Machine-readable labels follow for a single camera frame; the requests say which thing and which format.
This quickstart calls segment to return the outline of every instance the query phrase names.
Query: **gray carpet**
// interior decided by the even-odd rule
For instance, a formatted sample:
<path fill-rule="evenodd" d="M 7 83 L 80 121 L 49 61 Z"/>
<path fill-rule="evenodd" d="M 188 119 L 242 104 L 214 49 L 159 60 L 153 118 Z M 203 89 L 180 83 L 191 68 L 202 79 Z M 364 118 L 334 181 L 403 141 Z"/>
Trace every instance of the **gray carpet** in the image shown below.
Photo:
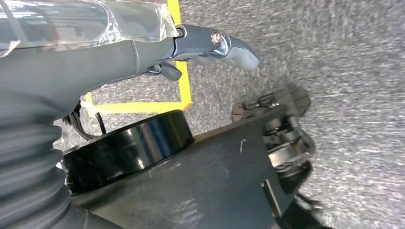
<path fill-rule="evenodd" d="M 329 225 L 405 228 L 405 2 L 401 0 L 182 0 L 183 22 L 247 41 L 262 57 L 248 72 L 189 65 L 194 105 L 186 115 L 202 133 L 230 123 L 231 106 L 303 85 L 312 105 L 303 128 L 317 143 L 303 193 L 322 200 Z M 96 103 L 175 101 L 176 83 L 139 77 L 94 93 Z M 113 130 L 148 115 L 106 115 Z M 98 133 L 83 113 L 85 128 Z M 80 138 L 66 128 L 58 148 Z"/>

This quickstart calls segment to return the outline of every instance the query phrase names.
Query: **black circular cylinder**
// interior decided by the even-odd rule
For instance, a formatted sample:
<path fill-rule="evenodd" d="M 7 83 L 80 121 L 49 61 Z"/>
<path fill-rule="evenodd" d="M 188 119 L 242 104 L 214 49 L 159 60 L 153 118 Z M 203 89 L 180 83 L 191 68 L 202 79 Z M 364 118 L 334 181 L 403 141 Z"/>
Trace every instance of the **black circular cylinder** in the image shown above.
<path fill-rule="evenodd" d="M 152 167 L 193 141 L 183 111 L 153 116 L 65 151 L 66 184 L 72 196 L 95 190 Z"/>

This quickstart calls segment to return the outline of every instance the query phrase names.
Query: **plastic wrap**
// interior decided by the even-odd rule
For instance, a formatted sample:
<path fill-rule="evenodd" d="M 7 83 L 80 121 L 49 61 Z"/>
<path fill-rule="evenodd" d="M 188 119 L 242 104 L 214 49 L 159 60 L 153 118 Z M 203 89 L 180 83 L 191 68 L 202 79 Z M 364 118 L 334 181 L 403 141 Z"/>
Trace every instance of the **plastic wrap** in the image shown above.
<path fill-rule="evenodd" d="M 74 50 L 177 36 L 166 4 L 136 0 L 0 0 L 0 57 L 17 48 Z"/>

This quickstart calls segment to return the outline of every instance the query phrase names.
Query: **metal pivot bolt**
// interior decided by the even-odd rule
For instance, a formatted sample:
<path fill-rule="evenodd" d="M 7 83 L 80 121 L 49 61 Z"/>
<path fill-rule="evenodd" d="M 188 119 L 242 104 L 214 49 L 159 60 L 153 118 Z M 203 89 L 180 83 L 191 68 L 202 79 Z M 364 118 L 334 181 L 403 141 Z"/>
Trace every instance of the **metal pivot bolt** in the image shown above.
<path fill-rule="evenodd" d="M 215 46 L 221 45 L 221 35 L 218 31 L 214 30 L 211 34 L 211 40 Z"/>

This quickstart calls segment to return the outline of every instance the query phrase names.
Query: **yellow tape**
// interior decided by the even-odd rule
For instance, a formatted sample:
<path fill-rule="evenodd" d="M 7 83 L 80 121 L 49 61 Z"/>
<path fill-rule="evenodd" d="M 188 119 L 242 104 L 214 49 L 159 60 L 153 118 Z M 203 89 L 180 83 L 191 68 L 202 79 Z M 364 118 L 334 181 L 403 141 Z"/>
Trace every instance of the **yellow tape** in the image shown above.
<path fill-rule="evenodd" d="M 179 0 L 167 0 L 169 11 L 176 25 L 181 23 Z M 85 101 L 92 105 L 88 107 L 90 117 L 97 112 L 101 114 L 122 114 L 122 113 L 164 113 L 172 110 L 185 110 L 192 105 L 189 74 L 186 62 L 176 61 L 176 67 L 182 73 L 179 79 L 179 91 L 181 102 L 134 102 L 117 104 L 93 105 L 91 93 L 85 95 Z"/>

